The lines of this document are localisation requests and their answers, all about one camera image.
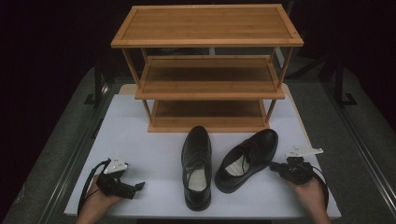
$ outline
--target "shoe insole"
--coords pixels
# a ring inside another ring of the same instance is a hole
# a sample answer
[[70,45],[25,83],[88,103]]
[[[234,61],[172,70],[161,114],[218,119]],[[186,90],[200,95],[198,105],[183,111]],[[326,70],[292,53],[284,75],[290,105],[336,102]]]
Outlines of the shoe insole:
[[240,176],[245,174],[249,166],[250,164],[247,162],[245,155],[242,155],[238,160],[227,166],[225,170],[230,175]]
[[206,188],[205,168],[198,168],[187,173],[189,189],[202,191]]

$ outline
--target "bottom shelf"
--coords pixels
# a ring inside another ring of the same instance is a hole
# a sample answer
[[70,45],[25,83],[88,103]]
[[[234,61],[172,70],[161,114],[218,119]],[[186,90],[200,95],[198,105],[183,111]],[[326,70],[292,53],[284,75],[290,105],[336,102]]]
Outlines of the bottom shelf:
[[186,133],[202,125],[211,133],[250,133],[269,128],[262,100],[155,101],[148,131]]

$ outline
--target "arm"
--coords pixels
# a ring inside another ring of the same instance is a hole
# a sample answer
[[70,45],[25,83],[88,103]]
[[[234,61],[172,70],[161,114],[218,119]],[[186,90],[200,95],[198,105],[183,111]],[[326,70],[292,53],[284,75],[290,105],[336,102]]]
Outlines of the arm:
[[96,223],[104,217],[112,205],[122,201],[121,197],[106,196],[96,185],[98,175],[92,179],[91,187],[87,192],[89,196],[79,213],[77,224]]
[[287,180],[286,183],[294,190],[299,202],[316,224],[332,223],[326,212],[321,185],[315,178],[302,185]]

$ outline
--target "shoe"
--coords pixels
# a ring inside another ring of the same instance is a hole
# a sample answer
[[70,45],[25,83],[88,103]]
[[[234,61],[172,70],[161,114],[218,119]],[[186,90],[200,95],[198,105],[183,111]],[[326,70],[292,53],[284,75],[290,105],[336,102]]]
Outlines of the shoe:
[[205,210],[211,200],[212,147],[204,127],[196,126],[187,135],[181,164],[186,205],[193,211]]
[[265,129],[231,149],[215,176],[215,184],[223,193],[233,193],[252,175],[268,166],[277,147],[277,133]]

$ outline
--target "shoe rack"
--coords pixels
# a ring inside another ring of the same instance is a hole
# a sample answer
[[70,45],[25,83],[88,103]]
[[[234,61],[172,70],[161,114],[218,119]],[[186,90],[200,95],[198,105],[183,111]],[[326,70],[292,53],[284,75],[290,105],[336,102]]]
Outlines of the shoe rack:
[[[257,132],[269,128],[292,49],[303,45],[281,5],[134,6],[114,37],[143,102],[149,132]],[[148,55],[156,48],[271,48],[268,55]],[[276,48],[287,48],[280,72]],[[129,49],[141,49],[136,73]],[[148,100],[153,100],[150,108]],[[271,100],[265,108],[262,100]]]

